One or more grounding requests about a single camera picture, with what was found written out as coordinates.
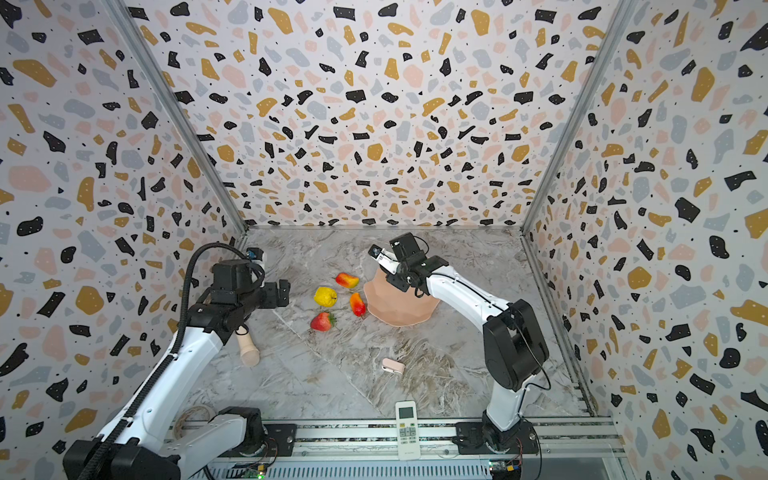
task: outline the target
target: marble tabletop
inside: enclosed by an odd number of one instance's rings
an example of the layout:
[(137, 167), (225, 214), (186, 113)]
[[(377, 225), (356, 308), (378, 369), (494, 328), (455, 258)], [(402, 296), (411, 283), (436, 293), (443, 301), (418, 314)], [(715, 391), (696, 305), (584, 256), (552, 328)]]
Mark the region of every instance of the marble tabletop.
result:
[[(481, 333), (453, 308), (440, 303), (418, 325), (395, 328), (370, 313), (358, 318), (349, 296), (362, 291), (378, 268), (366, 252), (372, 243), (389, 247), (403, 230), (259, 229), (247, 247), (266, 252), (266, 281), (291, 282), (290, 305), (257, 310), (248, 320), (261, 362), (248, 368), (232, 339), (204, 370), (182, 410), (204, 403), (216, 410), (253, 406), (265, 419), (392, 418), (395, 402), (415, 400), (420, 418), (479, 417), (491, 395)], [(588, 416), (579, 390), (568, 377), (560, 349), (516, 230), (443, 229), (415, 234), (464, 277), (512, 302), (528, 301), (547, 340), (545, 362), (552, 390), (525, 396), (528, 416)], [(334, 282), (347, 272), (360, 283), (347, 290)], [(330, 286), (339, 299), (329, 311), (337, 323), (329, 332), (310, 329), (320, 311), (313, 296)], [(406, 365), (400, 376), (382, 370), (382, 359)], [(543, 377), (539, 383), (546, 384)]]

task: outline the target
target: air conditioner remote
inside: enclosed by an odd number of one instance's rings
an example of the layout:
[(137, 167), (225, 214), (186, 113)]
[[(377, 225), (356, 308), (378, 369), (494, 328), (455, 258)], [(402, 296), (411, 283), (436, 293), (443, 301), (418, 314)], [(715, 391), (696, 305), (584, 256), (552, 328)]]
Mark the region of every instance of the air conditioner remote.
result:
[(422, 456), (419, 448), (419, 419), (416, 417), (416, 402), (395, 404), (397, 422), (397, 457), (400, 460), (416, 460)]

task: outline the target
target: terrazzo pattern wallpaper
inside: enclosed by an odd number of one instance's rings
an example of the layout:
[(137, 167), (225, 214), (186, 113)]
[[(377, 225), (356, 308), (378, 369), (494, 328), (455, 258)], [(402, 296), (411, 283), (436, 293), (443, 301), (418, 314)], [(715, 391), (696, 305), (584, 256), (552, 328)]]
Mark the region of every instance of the terrazzo pattern wallpaper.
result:
[(234, 230), (100, 3), (0, 15), (0, 478), (49, 480), (159, 360), (192, 251)]
[(615, 0), (130, 0), (246, 222), (520, 223)]
[(638, 2), (530, 232), (638, 478), (768, 478), (767, 6)]

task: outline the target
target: red strawberry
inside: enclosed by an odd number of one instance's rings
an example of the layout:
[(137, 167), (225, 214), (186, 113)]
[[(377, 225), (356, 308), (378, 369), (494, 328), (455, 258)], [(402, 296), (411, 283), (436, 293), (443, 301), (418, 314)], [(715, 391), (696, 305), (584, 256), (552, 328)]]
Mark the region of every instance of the red strawberry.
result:
[(319, 332), (327, 332), (334, 325), (336, 325), (336, 317), (328, 312), (322, 312), (310, 322), (310, 327)]
[(359, 281), (360, 279), (358, 277), (344, 272), (339, 273), (339, 275), (336, 276), (336, 283), (345, 288), (355, 288)]
[(362, 297), (359, 293), (354, 293), (349, 298), (349, 306), (352, 307), (352, 312), (357, 316), (363, 316), (366, 314), (366, 305), (362, 302)]

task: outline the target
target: side wall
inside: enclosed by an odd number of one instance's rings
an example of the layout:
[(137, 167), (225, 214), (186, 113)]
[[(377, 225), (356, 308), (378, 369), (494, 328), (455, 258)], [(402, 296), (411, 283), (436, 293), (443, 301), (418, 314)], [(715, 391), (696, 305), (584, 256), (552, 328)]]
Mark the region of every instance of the side wall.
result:
[(530, 232), (638, 478), (768, 478), (766, 22), (638, 2)]
[(233, 229), (99, 2), (2, 4), (0, 477), (47, 480), (166, 348), (192, 250)]
[(616, 1), (128, 4), (248, 223), (407, 226), (521, 222)]

